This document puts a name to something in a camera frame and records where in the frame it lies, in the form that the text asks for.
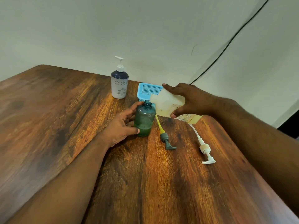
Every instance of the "hand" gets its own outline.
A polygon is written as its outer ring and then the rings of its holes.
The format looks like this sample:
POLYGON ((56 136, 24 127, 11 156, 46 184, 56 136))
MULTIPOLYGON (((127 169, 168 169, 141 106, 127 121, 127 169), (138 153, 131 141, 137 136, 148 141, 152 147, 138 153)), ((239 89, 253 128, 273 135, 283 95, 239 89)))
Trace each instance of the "hand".
POLYGON ((171 118, 176 118, 183 114, 211 115, 221 101, 221 97, 214 96, 196 86, 190 86, 185 83, 179 83, 176 87, 168 84, 162 84, 162 86, 174 95, 185 97, 186 100, 182 107, 171 113, 171 118))
POLYGON ((136 108, 142 104, 143 101, 135 102, 130 108, 118 113, 103 130, 102 135, 108 140, 109 147, 114 146, 129 135, 138 134, 140 132, 138 128, 130 127, 127 124, 135 120, 136 108))

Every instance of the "gray pump nozzle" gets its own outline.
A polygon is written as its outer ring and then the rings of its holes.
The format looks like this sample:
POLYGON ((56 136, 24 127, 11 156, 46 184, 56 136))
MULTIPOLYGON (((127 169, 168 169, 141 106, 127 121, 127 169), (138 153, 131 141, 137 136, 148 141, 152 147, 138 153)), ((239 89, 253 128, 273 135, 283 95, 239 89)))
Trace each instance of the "gray pump nozzle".
POLYGON ((162 133, 160 135, 161 141, 165 143, 166 150, 174 150, 176 147, 172 147, 169 143, 169 137, 167 133, 162 133))

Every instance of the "white pump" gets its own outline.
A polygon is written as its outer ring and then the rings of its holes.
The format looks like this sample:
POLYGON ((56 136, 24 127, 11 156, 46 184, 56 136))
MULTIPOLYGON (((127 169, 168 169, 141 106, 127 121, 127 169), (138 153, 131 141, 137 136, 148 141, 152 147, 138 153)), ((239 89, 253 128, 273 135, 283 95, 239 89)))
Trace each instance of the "white pump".
POLYGON ((119 56, 115 56, 117 59, 119 59, 119 64, 117 66, 117 71, 118 72, 124 72, 125 68, 123 67, 123 64, 121 63, 121 61, 123 60, 123 58, 119 57, 119 56))
POLYGON ((203 154, 207 155, 207 160, 208 161, 202 161, 202 164, 211 164, 211 163, 215 163, 216 160, 214 160, 214 158, 210 155, 211 152, 211 148, 208 144, 204 143, 203 139, 199 136, 198 132, 196 131, 196 129, 194 128, 194 126, 192 126, 191 124, 189 124, 192 129, 194 130, 194 132, 196 133, 196 136, 198 138, 198 141, 200 143, 200 150, 203 154))

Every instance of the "blue plastic basket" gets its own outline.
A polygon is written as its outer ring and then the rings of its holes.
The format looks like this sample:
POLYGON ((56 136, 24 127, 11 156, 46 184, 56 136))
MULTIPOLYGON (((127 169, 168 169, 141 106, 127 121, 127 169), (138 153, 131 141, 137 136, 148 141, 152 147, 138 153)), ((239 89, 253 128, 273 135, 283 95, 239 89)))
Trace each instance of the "blue plastic basket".
POLYGON ((139 101, 149 100, 152 94, 158 95, 162 88, 162 86, 158 85, 148 84, 144 82, 139 83, 137 97, 139 101))

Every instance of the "person's right arm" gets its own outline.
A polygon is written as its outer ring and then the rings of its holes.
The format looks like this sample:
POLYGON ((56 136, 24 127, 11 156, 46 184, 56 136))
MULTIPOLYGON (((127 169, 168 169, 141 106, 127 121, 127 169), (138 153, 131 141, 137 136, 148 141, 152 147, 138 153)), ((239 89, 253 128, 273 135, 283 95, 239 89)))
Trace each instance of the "person's right arm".
POLYGON ((252 166, 299 216, 299 143, 245 111, 237 102, 217 97, 196 86, 163 84, 185 105, 171 117, 182 114, 209 115, 216 119, 252 166))

